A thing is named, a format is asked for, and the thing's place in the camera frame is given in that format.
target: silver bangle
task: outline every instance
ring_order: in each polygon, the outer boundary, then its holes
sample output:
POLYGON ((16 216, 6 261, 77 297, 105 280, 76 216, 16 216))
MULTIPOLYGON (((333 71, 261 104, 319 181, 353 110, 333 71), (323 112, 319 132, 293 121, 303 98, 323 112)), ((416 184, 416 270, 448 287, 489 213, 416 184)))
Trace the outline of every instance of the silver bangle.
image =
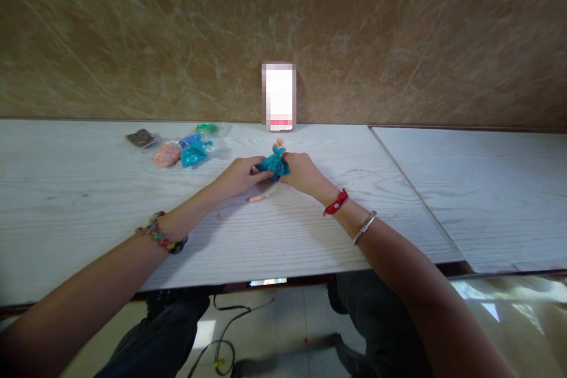
POLYGON ((366 231, 368 230, 368 228, 370 227, 370 223, 372 223, 374 221, 374 219, 376 218, 376 212, 372 211, 372 214, 370 215, 370 217, 364 222, 364 224, 362 225, 362 227, 359 230, 358 235, 356 235, 356 237, 353 240, 353 245, 358 245, 359 244, 359 239, 362 235, 364 235, 366 233, 366 231))

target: bracelet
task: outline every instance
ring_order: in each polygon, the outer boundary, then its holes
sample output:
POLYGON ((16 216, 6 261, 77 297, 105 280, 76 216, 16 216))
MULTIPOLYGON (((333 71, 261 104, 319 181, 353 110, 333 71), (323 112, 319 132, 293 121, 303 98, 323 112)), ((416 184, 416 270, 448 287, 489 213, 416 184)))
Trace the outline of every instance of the bracelet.
POLYGON ((155 213, 151 219, 149 219, 149 224, 146 227, 139 227, 136 229, 136 234, 150 235, 152 239, 159 243, 160 246, 164 247, 170 254, 179 254, 183 247, 187 243, 188 236, 186 235, 183 240, 179 242, 170 241, 159 231, 158 219, 165 215, 164 211, 158 211, 155 213))
POLYGON ((325 208, 325 211, 323 211, 323 216, 326 216, 327 214, 333 215, 334 213, 339 211, 339 209, 343 206, 343 204, 347 201, 347 199, 348 199, 347 191, 343 188, 343 191, 339 193, 337 200, 333 202, 331 205, 329 205, 327 208, 325 208))
POLYGON ((353 240, 353 245, 358 245, 359 244, 359 239, 362 235, 364 235, 366 233, 366 231, 368 230, 368 228, 370 227, 370 223, 372 223, 374 221, 374 219, 376 218, 376 212, 372 211, 372 214, 370 215, 370 217, 368 219, 366 219, 366 221, 364 222, 364 224, 362 225, 362 227, 359 230, 359 233, 356 235, 356 237, 353 240))

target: blurred phone screen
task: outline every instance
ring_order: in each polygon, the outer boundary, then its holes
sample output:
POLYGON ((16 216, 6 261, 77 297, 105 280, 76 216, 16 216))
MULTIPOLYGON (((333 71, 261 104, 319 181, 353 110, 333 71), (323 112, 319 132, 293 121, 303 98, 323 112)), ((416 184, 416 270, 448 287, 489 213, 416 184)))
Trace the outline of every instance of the blurred phone screen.
POLYGON ((266 126, 270 131, 291 131, 294 127, 295 65, 262 65, 265 89, 266 126))

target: left hand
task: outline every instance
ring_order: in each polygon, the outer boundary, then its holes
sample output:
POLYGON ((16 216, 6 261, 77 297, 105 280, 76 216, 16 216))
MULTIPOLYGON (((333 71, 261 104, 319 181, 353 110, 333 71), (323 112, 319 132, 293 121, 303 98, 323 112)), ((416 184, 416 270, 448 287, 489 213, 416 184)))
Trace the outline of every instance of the left hand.
POLYGON ((236 196, 254 184, 273 176, 271 171, 252 174, 252 167, 266 157, 236 158, 209 187, 222 199, 236 196))

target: wooden table surface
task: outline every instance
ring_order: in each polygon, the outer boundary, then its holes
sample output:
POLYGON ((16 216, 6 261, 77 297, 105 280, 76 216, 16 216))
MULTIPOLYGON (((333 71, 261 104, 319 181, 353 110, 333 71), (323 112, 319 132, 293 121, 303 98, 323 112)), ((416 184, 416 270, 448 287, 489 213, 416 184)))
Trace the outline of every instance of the wooden table surface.
MULTIPOLYGON (((39 300, 111 249, 152 213, 170 210, 237 157, 271 153, 277 134, 232 124, 196 169, 158 168, 125 135, 146 128, 166 138, 188 122, 0 120, 0 305, 39 300)), ((307 152, 351 197, 414 242, 436 263, 462 260, 367 126, 298 125, 282 135, 307 152)), ((254 188, 212 211, 142 289, 223 284, 368 268, 341 227, 307 195, 277 183, 266 200, 254 188)))
POLYGON ((567 269, 567 136, 373 131, 475 272, 567 269))

